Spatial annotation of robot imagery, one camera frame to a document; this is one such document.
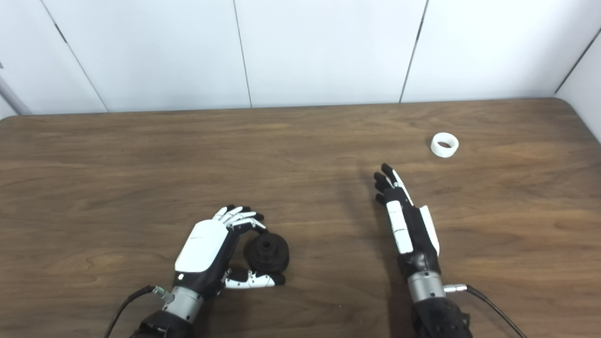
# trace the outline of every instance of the white wall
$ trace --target white wall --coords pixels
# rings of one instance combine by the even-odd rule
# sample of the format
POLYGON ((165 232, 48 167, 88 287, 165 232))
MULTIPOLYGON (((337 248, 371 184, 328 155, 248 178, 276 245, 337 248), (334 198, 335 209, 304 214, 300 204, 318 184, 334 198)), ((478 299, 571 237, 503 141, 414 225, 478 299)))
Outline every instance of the white wall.
POLYGON ((601 27, 599 0, 430 0, 415 44, 425 4, 0 0, 0 93, 25 114, 552 96, 601 27))
POLYGON ((44 0, 109 111, 249 108, 232 0, 44 0))
POLYGON ((105 112, 40 1, 0 0, 0 91, 24 114, 105 112))
POLYGON ((252 105, 398 102, 425 0, 236 0, 252 105))
POLYGON ((402 102, 553 96, 599 0, 430 0, 402 102))
POLYGON ((601 142, 601 38, 582 57, 557 97, 572 105, 601 142))

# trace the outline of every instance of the white finger segment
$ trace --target white finger segment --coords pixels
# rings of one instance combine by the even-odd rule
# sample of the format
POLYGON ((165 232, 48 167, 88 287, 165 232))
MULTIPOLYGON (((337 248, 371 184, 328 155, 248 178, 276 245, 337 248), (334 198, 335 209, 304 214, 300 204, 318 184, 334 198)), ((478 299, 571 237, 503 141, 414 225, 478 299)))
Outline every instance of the white finger segment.
POLYGON ((434 221, 432 221, 432 216, 430 215, 430 209, 427 205, 421 207, 419 209, 421 212, 421 218, 424 220, 424 225, 426 226, 426 230, 428 231, 428 237, 430 238, 430 242, 432 242, 432 246, 436 249, 437 256, 441 254, 441 245, 438 242, 438 236, 436 235, 436 229, 434 228, 434 221))
POLYGON ((225 221, 229 220, 233 215, 239 213, 240 211, 242 211, 243 207, 239 206, 239 207, 235 207, 234 209, 228 211, 225 213, 225 215, 221 216, 221 218, 219 219, 220 222, 225 223, 225 221))
POLYGON ((267 228, 261 222, 255 220, 254 218, 244 218, 242 220, 239 220, 239 221, 236 221, 234 223, 231 223, 231 226, 232 227, 241 226, 241 225, 244 225, 244 224, 247 224, 247 223, 252 224, 253 228, 256 228, 256 227, 263 228, 263 229, 267 228))
POLYGON ((219 220, 221 218, 221 216, 225 215, 226 211, 227 211, 227 207, 226 206, 222 207, 219 211, 217 211, 215 216, 213 216, 213 219, 219 220))
POLYGON ((405 192, 405 195, 407 195, 407 199, 409 200, 409 203, 411 203, 411 205, 413 205, 411 196, 409 196, 409 191, 407 191, 407 188, 405 188, 405 183, 403 183, 403 180, 401 180, 401 177, 397 174, 397 171, 392 169, 392 174, 394 175, 394 178, 397 179, 396 183, 393 184, 393 186, 397 186, 397 187, 403 189, 403 191, 405 192))
POLYGON ((399 201, 390 201, 386 203, 386 209, 388 210, 388 217, 390 217, 392 234, 397 243, 398 252, 401 254, 413 252, 413 243, 411 243, 401 203, 399 201))
POLYGON ((248 279, 246 281, 237 281, 226 278, 225 287, 227 289, 256 289, 258 287, 275 286, 275 282, 268 275, 257 277, 256 272, 248 271, 248 279))
POLYGON ((238 214, 235 214, 233 217, 231 217, 229 220, 227 220, 225 222, 225 225, 228 226, 238 220, 241 220, 242 218, 248 218, 248 217, 253 217, 254 215, 256 215, 257 213, 254 211, 249 211, 249 212, 240 212, 238 214))

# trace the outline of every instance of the black cable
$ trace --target black cable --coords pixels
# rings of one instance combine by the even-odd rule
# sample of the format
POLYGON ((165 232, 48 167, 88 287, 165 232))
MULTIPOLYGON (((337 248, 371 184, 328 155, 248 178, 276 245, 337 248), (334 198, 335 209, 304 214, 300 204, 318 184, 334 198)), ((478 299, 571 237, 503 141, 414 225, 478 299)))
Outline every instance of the black cable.
POLYGON ((488 304, 494 311, 496 311, 503 319, 505 319, 505 321, 509 324, 509 326, 511 326, 512 329, 514 329, 514 331, 517 333, 518 336, 520 336, 521 338, 528 338, 526 337, 526 335, 522 332, 522 330, 519 329, 519 327, 517 327, 517 325, 511 321, 511 319, 509 319, 509 317, 503 312, 501 311, 501 309, 499 309, 493 302, 491 302, 490 299, 488 299, 487 296, 485 296, 482 292, 474 289, 472 286, 467 285, 467 292, 473 294, 474 296, 478 297, 479 299, 481 299, 482 301, 484 301, 486 304, 488 304))
POLYGON ((150 293, 153 290, 154 290, 154 286, 146 285, 142 289, 140 289, 140 290, 132 293, 131 295, 129 295, 129 297, 127 297, 127 299, 125 299, 125 302, 123 302, 123 304, 121 304, 121 306, 119 306, 119 309, 117 309, 117 312, 115 313, 115 316, 111 320, 111 323, 109 324, 109 327, 106 329, 104 338, 108 338, 111 335, 111 331, 115 327, 115 324, 117 323, 117 319, 119 319, 119 316, 121 315, 121 312, 123 312, 123 309, 125 309, 125 307, 129 303, 131 303, 132 301, 134 301, 137 297, 140 297, 142 295, 150 293))

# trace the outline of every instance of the black fingertip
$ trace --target black fingertip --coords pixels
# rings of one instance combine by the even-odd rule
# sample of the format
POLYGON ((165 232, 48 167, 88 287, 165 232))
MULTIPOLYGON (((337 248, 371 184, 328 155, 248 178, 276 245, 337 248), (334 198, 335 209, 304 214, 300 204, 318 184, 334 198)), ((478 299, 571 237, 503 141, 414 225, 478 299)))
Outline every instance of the black fingertip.
POLYGON ((381 205, 386 205, 386 201, 384 200, 384 195, 382 195, 382 194, 376 194, 376 201, 378 201, 378 203, 380 203, 381 205))
POLYGON ((374 184, 374 186, 376 187, 376 190, 378 190, 379 192, 384 192, 386 189, 390 188, 390 184, 386 183, 382 183, 380 181, 376 182, 374 184))
POLYGON ((386 174, 386 176, 388 176, 388 178, 392 181, 392 182, 396 182, 397 179, 394 177, 394 174, 392 173, 392 167, 389 166, 386 163, 382 163, 382 172, 386 174))
POLYGON ((284 275, 269 275, 275 285, 284 285, 286 283, 286 277, 284 275))
POLYGON ((378 182, 382 182, 388 184, 388 180, 386 180, 386 176, 382 175, 382 173, 374 173, 374 179, 378 182))

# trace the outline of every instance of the black gear object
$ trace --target black gear object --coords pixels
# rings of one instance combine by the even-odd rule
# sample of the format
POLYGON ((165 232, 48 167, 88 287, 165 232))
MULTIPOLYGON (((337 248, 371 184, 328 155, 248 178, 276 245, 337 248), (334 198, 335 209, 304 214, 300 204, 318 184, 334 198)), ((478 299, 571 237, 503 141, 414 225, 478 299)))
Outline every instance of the black gear object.
POLYGON ((282 274, 290 263, 290 250, 282 236, 263 233, 247 243, 244 258, 253 271, 282 274))

